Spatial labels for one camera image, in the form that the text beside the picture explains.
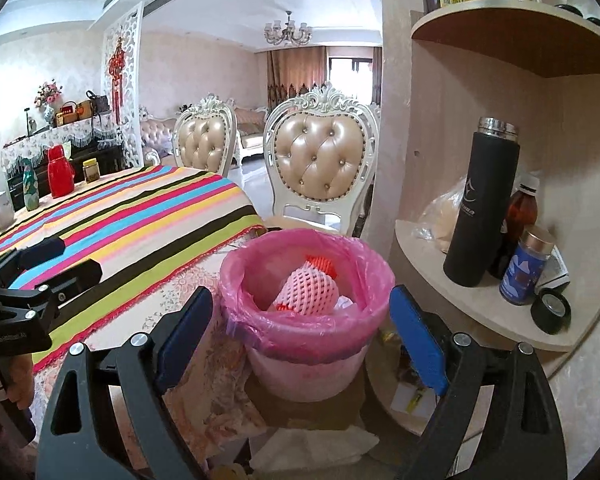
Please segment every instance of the striped tablecloth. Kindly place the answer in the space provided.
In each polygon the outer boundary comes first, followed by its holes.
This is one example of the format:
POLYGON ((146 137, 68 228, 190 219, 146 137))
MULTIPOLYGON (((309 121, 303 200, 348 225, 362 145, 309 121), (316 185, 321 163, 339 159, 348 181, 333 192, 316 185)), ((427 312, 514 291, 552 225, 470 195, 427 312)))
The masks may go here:
POLYGON ((87 258, 97 261, 103 273, 97 286, 63 307, 79 314, 51 333, 53 346, 34 355, 34 370, 51 364, 72 343, 84 341, 201 256, 261 225, 247 196, 231 181, 165 166, 122 171, 19 215, 0 236, 0 253, 51 235, 61 237, 66 249, 21 274, 13 288, 34 288, 87 258))

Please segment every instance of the brown curtain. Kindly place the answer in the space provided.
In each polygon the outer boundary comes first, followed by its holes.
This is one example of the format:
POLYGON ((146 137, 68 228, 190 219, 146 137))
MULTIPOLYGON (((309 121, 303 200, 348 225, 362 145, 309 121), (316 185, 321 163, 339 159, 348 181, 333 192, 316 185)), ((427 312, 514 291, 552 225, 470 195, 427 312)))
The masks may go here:
POLYGON ((327 79, 327 48, 306 46, 267 52, 269 109, 306 94, 327 79))
POLYGON ((371 94, 371 102, 380 106, 380 97, 382 95, 382 47, 374 47, 374 60, 372 64, 374 71, 373 75, 373 91, 371 94))

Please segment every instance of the pink flower bouquet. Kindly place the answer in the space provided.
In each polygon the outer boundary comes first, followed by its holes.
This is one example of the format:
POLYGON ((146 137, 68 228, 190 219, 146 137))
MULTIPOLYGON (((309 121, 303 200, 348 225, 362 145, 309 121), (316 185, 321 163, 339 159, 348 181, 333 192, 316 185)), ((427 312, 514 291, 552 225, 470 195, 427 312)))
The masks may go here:
POLYGON ((56 99, 60 98, 60 94, 62 87, 58 86, 55 79, 51 80, 51 83, 44 82, 44 84, 40 85, 38 88, 38 93, 36 94, 36 98, 33 99, 33 104, 36 108, 40 108, 44 104, 51 104, 56 99))

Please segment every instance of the red hanging ornament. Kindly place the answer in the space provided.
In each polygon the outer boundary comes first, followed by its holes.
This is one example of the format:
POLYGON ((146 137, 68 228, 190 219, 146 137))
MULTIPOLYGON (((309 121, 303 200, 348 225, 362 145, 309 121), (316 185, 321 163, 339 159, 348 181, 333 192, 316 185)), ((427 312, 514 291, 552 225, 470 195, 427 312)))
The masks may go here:
POLYGON ((113 56, 109 59, 109 75, 111 76, 111 100, 116 124, 120 124, 120 108, 122 108, 122 71, 125 69, 125 51, 122 49, 122 37, 113 56))

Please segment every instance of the brown glass bottle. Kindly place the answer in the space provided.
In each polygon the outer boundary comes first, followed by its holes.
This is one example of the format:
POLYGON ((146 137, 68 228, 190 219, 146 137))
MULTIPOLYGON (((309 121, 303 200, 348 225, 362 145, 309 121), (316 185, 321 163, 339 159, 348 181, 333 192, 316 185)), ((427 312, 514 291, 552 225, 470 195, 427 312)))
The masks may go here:
POLYGON ((516 246, 525 226, 533 225, 538 220, 538 203, 536 192, 540 181, 531 174, 524 174, 520 179, 520 186, 513 194, 507 208, 505 223, 507 232, 502 235, 502 244, 498 249, 493 263, 489 267, 491 276, 502 279, 509 261, 516 251, 516 246))

